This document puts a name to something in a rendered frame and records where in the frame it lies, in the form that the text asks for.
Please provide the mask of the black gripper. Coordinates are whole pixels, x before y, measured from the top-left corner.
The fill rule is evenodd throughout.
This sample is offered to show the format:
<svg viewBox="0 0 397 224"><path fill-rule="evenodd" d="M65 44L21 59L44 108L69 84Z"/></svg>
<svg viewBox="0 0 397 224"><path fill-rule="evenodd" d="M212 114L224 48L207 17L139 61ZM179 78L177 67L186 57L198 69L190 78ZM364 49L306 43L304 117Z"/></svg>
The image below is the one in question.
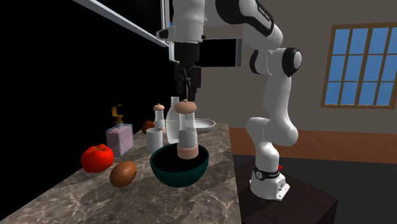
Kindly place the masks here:
<svg viewBox="0 0 397 224"><path fill-rule="evenodd" d="M196 43L175 43L174 59L174 81L176 82L177 94L183 95L188 80L188 100L195 101L197 89L201 87L201 67L195 63L199 61L200 45Z"/></svg>

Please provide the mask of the small clear wooden-capped salt mill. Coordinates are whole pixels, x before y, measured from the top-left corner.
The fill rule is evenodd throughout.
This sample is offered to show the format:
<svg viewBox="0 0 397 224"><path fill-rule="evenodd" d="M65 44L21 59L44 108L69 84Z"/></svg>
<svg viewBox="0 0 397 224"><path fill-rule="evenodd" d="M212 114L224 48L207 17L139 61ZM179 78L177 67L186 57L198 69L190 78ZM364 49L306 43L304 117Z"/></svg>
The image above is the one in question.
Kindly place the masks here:
<svg viewBox="0 0 397 224"><path fill-rule="evenodd" d="M164 109L164 106L161 104L156 104L153 107L153 110L155 112L155 121L153 123L155 124L156 128L162 129L162 134L166 133Z"/></svg>

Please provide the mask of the white shallow bowl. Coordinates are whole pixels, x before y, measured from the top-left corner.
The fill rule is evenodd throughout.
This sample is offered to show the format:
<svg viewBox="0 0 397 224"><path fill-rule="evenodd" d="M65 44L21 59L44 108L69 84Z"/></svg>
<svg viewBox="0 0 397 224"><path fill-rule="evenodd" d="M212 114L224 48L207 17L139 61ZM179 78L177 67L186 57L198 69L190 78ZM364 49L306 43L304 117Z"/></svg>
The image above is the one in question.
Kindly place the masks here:
<svg viewBox="0 0 397 224"><path fill-rule="evenodd" d="M196 118L195 119L195 128L198 134L205 134L211 131L216 122L206 118Z"/></svg>

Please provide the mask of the clear glass bottle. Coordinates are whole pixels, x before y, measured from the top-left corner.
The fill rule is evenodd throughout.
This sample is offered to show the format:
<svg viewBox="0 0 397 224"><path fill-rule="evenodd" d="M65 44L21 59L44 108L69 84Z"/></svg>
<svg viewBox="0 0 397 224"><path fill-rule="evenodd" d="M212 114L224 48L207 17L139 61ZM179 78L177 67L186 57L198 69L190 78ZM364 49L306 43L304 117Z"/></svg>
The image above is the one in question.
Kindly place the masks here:
<svg viewBox="0 0 397 224"><path fill-rule="evenodd" d="M179 113L177 113L175 110L175 105L178 102L178 96L171 97L171 106L166 116L165 127L169 144L179 142Z"/></svg>

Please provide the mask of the large clear wooden-capped pepper mill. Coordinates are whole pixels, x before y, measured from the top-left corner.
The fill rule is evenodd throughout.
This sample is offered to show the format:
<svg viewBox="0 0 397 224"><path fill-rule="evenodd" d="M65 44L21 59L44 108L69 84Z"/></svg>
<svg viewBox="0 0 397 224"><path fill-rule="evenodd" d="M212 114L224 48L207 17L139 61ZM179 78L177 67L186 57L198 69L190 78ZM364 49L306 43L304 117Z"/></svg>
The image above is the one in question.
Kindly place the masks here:
<svg viewBox="0 0 397 224"><path fill-rule="evenodd" d="M178 157L189 160L199 154L197 131L195 128L195 112L197 105L184 99L175 105L179 114L179 142L177 144Z"/></svg>

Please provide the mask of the small brown egg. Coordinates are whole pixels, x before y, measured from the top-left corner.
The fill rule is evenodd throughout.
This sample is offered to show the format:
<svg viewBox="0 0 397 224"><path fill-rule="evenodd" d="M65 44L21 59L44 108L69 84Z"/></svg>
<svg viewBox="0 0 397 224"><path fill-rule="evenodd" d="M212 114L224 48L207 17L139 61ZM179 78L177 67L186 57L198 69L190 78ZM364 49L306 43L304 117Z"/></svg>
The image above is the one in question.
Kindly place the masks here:
<svg viewBox="0 0 397 224"><path fill-rule="evenodd" d="M143 134L146 134L146 131L147 131L148 129L154 128L154 127L155 127L155 124L154 124L152 121L149 121L149 120L148 120L148 121L145 121L145 122L143 123L141 131L142 131Z"/></svg>

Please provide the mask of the white cup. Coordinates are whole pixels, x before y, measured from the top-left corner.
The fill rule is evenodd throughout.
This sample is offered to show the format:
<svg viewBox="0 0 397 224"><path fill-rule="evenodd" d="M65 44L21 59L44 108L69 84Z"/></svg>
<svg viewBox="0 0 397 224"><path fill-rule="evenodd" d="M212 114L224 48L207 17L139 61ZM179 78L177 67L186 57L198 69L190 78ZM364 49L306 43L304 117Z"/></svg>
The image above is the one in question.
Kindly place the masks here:
<svg viewBox="0 0 397 224"><path fill-rule="evenodd" d="M148 153L154 153L164 146L163 129L153 127L146 130L147 150Z"/></svg>

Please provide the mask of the pink soap bottle gold pump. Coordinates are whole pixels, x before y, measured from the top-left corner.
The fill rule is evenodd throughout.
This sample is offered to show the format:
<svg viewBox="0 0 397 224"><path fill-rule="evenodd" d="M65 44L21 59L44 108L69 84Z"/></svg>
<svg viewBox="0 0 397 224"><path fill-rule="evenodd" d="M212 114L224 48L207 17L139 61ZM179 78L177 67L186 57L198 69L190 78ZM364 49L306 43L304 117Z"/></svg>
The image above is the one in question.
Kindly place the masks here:
<svg viewBox="0 0 397 224"><path fill-rule="evenodd" d="M115 126L106 131L106 143L115 157L122 157L134 147L134 135L132 124L124 123L123 115L117 113L118 106L111 108L112 117L116 121Z"/></svg>

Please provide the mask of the dark teal bowl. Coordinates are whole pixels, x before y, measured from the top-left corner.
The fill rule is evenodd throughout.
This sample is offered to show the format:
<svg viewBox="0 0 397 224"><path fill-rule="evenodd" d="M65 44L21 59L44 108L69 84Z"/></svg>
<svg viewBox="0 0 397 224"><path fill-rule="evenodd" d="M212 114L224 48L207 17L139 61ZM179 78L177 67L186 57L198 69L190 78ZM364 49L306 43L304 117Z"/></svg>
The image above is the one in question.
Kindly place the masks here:
<svg viewBox="0 0 397 224"><path fill-rule="evenodd" d="M189 160L178 157L177 144L168 144L150 157L151 170L163 184L182 188L196 183L205 173L209 163L209 152L198 146L198 155Z"/></svg>

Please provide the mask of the large brown egg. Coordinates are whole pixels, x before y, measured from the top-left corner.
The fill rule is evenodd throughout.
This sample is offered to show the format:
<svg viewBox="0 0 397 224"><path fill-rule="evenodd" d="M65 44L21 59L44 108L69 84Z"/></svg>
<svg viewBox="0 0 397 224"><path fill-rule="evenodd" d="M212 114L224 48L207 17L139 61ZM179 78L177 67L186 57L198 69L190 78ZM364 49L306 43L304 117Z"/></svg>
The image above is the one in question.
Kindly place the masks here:
<svg viewBox="0 0 397 224"><path fill-rule="evenodd" d="M129 185L137 175L137 166L133 161L124 161L116 165L109 176L110 183L115 187Z"/></svg>

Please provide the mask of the red tomato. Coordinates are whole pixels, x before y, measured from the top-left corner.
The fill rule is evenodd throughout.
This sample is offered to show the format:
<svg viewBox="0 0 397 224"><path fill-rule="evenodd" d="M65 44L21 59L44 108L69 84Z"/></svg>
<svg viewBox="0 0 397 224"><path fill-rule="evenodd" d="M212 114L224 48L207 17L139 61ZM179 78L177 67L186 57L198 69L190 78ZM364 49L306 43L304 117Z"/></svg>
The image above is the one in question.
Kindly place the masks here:
<svg viewBox="0 0 397 224"><path fill-rule="evenodd" d="M81 166L86 172L102 172L112 166L114 154L105 144L91 146L81 155Z"/></svg>

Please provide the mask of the dark robot stand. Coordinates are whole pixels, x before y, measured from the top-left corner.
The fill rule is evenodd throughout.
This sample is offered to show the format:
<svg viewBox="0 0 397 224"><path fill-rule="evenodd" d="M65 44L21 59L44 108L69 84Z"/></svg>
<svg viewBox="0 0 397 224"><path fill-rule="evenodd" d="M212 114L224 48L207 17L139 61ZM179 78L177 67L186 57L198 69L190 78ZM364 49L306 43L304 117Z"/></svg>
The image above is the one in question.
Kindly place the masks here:
<svg viewBox="0 0 397 224"><path fill-rule="evenodd" d="M265 200L249 188L254 160L235 168L242 224L334 224L338 199L290 175L282 201Z"/></svg>

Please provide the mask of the brown framed window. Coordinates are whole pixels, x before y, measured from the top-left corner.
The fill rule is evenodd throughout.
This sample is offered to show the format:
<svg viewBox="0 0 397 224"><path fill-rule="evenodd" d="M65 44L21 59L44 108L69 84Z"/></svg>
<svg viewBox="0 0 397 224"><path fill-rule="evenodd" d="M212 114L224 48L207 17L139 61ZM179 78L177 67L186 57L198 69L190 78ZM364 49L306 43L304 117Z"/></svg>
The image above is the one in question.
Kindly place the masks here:
<svg viewBox="0 0 397 224"><path fill-rule="evenodd" d="M322 108L394 109L397 22L333 25Z"/></svg>

